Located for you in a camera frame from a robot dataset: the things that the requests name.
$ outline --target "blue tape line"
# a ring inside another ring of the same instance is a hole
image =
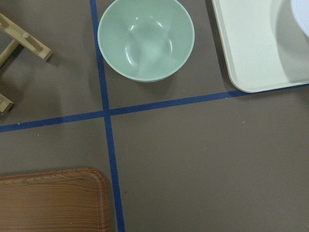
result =
[[[286,89],[294,89],[294,88],[300,88],[300,87],[309,87],[309,84],[280,88],[280,89],[269,90],[269,91],[264,91],[264,92],[257,92],[257,93],[245,93],[240,90],[235,90],[235,91],[230,91],[230,92],[215,93],[215,94],[204,95],[204,96],[197,96],[197,97],[176,99],[176,100],[170,100],[170,101],[161,101],[161,102],[155,102],[155,103],[149,103],[149,104],[135,105],[135,106],[111,109],[111,115],[112,116],[123,115],[123,114],[129,114],[129,113],[134,113],[134,112],[146,111],[146,110],[161,109],[161,108],[167,108],[167,107],[173,107],[173,106],[179,106],[179,105],[187,105],[187,104],[193,104],[193,103],[199,103],[199,102],[209,102],[209,101],[215,101],[215,100],[220,100],[220,99],[235,98],[235,97],[247,96],[247,95],[252,95],[252,94],[268,93],[268,92],[274,92],[274,91],[286,90]]]
[[[99,117],[104,117],[103,111],[80,114],[80,115],[71,115],[71,116],[65,116],[65,117],[55,117],[55,118],[44,119],[44,120],[39,120],[39,121],[24,122],[20,124],[0,126],[0,133],[8,132],[8,131],[15,131],[15,130],[18,131],[18,130],[36,128],[36,127],[45,127],[45,126],[51,126],[51,125],[56,125],[56,124],[68,123],[68,122],[77,122],[77,121],[83,121],[83,120],[94,119],[94,118],[99,118]]]
[[[125,232],[125,223],[124,223],[124,216],[123,216],[122,203],[121,203],[118,169],[117,169],[117,162],[116,162],[116,155],[115,155],[114,139],[113,139],[113,134],[112,134],[111,112],[110,112],[110,104],[108,100],[103,56],[98,47],[98,13],[97,13],[96,0],[90,0],[90,8],[91,8],[92,26],[93,26],[93,33],[94,33],[94,39],[95,39],[96,54],[97,54],[98,75],[99,75],[99,80],[100,80],[101,96],[102,96],[102,103],[103,103],[103,109],[104,109],[104,119],[105,119],[104,122],[105,122],[106,138],[107,138],[107,147],[108,147],[108,153],[109,153],[109,159],[110,159],[110,168],[111,168],[111,174],[112,174],[112,189],[113,189],[113,195],[114,195],[117,227],[118,227],[119,232]]]

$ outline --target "wooden rack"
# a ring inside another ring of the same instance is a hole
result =
[[[53,53],[51,49],[2,14],[0,14],[0,29],[12,38],[12,42],[0,55],[0,67],[19,44],[23,45],[44,61],[47,61]],[[12,106],[13,102],[0,94],[0,111],[7,112]]]

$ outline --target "bowl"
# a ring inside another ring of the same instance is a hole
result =
[[[177,0],[115,0],[98,26],[98,45],[106,62],[139,82],[159,81],[188,60],[194,26]]]
[[[309,0],[292,0],[291,6],[296,22],[309,38]]]

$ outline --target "bowl rim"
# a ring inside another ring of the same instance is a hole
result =
[[[175,72],[177,72],[186,62],[187,60],[189,59],[191,53],[192,53],[192,50],[193,50],[193,47],[194,47],[194,43],[195,43],[195,30],[194,30],[194,24],[193,24],[193,21],[192,21],[192,18],[191,16],[189,15],[188,11],[185,9],[185,7],[180,3],[178,2],[178,0],[173,0],[174,2],[176,2],[181,8],[182,10],[185,12],[185,14],[187,15],[187,18],[189,19],[189,22],[190,22],[190,25],[191,25],[191,30],[192,30],[192,41],[191,41],[191,46],[190,46],[190,49],[188,50],[188,53],[187,53],[187,56],[185,57],[185,59],[180,63],[180,65],[174,69],[173,71],[165,74],[165,75],[162,75],[160,77],[156,77],[156,78],[152,78],[152,79],[143,79],[143,78],[136,78],[134,76],[131,76],[131,75],[128,75],[128,74],[125,74],[124,72],[120,71],[119,69],[115,68],[113,66],[113,64],[107,59],[106,55],[104,54],[104,51],[102,49],[102,45],[101,45],[101,41],[100,41],[100,31],[101,31],[101,24],[102,24],[102,21],[104,19],[104,16],[106,15],[106,13],[117,3],[121,0],[115,0],[112,4],[109,5],[109,7],[105,10],[105,12],[103,13],[102,17],[101,17],[101,20],[99,22],[99,25],[98,25],[98,34],[97,34],[97,37],[98,37],[98,46],[99,46],[99,49],[100,49],[100,52],[101,54],[103,55],[103,58],[104,60],[108,63],[108,65],[114,69],[116,72],[118,72],[119,74],[121,74],[122,76],[128,78],[128,79],[131,79],[131,80],[134,80],[134,81],[138,81],[138,82],[155,82],[155,81],[160,81],[160,80],[163,80],[169,76],[171,76],[172,74],[174,74]]]

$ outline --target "brown tray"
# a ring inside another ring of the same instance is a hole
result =
[[[109,232],[107,182],[93,168],[0,177],[0,231]]]

